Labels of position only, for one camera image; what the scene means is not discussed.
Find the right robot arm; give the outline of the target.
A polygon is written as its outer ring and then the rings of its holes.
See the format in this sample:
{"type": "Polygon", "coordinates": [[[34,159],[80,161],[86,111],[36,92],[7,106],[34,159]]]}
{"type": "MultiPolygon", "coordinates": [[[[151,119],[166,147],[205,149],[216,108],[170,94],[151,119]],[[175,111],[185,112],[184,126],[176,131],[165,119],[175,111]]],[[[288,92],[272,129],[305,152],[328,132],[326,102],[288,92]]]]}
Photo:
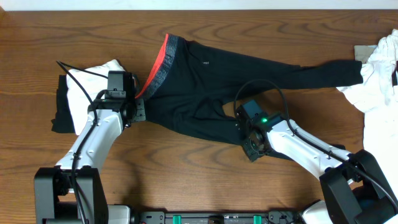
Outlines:
{"type": "Polygon", "coordinates": [[[262,156],[291,159],[320,181],[324,199],[300,212],[302,223],[385,223],[397,215],[397,198],[376,158],[323,142],[251,100],[234,113],[250,161],[262,156]]]}

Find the black leggings with red waistband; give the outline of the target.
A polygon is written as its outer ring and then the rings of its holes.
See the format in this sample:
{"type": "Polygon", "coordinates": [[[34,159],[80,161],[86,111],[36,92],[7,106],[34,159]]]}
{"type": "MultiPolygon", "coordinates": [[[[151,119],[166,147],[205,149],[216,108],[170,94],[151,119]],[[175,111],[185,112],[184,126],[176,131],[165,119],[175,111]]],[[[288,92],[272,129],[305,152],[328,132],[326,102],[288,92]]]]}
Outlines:
{"type": "Polygon", "coordinates": [[[146,119],[187,136],[240,145],[244,135],[223,105],[267,90],[333,88],[363,82],[363,64],[332,60],[314,67],[228,52],[168,34],[138,98],[146,119]]]}

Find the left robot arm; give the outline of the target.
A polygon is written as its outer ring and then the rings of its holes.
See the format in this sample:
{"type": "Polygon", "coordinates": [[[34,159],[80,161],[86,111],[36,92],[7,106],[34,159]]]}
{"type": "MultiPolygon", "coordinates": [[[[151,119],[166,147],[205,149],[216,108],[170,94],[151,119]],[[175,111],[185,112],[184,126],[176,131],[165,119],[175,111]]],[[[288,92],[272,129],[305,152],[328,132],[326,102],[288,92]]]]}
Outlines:
{"type": "Polygon", "coordinates": [[[106,201],[100,171],[113,142],[132,123],[144,121],[144,103],[137,99],[135,76],[110,71],[106,89],[90,100],[83,131],[53,167],[34,176],[37,223],[135,223],[127,205],[106,201]]]}

